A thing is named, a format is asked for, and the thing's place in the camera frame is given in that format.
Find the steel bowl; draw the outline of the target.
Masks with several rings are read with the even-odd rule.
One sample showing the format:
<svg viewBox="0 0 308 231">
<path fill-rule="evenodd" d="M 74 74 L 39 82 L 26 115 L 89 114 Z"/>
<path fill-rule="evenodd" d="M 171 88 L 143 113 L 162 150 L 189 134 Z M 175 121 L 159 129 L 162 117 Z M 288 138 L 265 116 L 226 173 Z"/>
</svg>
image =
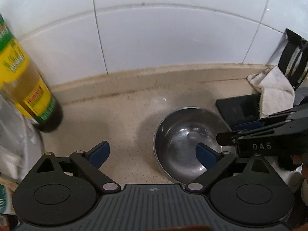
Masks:
<svg viewBox="0 0 308 231">
<path fill-rule="evenodd" d="M 182 185 L 206 171 L 196 158 L 196 146 L 202 142 L 218 153 L 236 153 L 233 146 L 221 146 L 216 135 L 230 127 L 218 114 L 200 107 L 184 107 L 166 116 L 155 131 L 153 152 L 159 167 L 169 180 Z"/>
</svg>

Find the black stove top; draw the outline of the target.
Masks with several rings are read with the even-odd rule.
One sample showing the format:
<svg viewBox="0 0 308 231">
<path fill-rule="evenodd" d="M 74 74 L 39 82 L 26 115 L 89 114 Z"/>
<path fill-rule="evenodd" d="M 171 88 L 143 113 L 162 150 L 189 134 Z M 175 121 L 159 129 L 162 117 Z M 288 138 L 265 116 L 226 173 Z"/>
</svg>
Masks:
<svg viewBox="0 0 308 231">
<path fill-rule="evenodd" d="M 259 115 L 260 94 L 236 96 L 216 100 L 216 107 L 232 131 L 252 130 L 287 120 L 288 116 L 307 109 L 307 95 L 299 96 L 302 100 L 289 110 L 271 113 L 261 118 Z"/>
</svg>

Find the white cloth on stove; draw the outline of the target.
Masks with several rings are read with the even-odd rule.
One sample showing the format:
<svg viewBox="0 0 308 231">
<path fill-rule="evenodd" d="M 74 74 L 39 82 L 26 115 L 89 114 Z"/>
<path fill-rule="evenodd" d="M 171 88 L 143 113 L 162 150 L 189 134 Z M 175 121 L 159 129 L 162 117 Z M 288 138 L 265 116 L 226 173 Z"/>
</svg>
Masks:
<svg viewBox="0 0 308 231">
<path fill-rule="evenodd" d="M 278 67 L 251 74 L 246 79 L 260 93 L 260 118 L 293 108 L 295 91 Z"/>
</svg>

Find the clear plastic bag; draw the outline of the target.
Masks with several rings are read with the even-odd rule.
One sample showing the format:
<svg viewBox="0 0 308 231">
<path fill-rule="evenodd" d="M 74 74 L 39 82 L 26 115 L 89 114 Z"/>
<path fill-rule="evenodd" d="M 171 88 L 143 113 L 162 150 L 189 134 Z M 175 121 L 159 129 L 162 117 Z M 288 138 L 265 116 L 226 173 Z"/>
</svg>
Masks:
<svg viewBox="0 0 308 231">
<path fill-rule="evenodd" d="M 45 152 L 40 133 L 1 98 L 1 174 L 20 182 Z"/>
</svg>

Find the purple cap clear sauce bottle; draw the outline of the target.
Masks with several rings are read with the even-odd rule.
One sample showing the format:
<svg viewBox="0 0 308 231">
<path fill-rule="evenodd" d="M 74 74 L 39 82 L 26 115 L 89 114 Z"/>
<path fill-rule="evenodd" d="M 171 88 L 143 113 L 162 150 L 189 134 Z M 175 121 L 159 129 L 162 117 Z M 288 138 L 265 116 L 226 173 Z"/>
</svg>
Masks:
<svg viewBox="0 0 308 231">
<path fill-rule="evenodd" d="M 15 215 L 13 207 L 13 194 L 18 184 L 2 174 L 0 176 L 0 213 L 7 215 Z"/>
</svg>

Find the green yellow label oil bottle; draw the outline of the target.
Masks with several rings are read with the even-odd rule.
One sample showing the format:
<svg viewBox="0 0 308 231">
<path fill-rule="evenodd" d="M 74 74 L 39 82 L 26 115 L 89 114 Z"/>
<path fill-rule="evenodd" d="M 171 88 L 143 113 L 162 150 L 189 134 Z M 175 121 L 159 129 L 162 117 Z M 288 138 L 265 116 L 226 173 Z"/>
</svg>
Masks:
<svg viewBox="0 0 308 231">
<path fill-rule="evenodd" d="M 1 94 L 41 132 L 54 131 L 63 110 L 36 65 L 1 18 Z"/>
</svg>

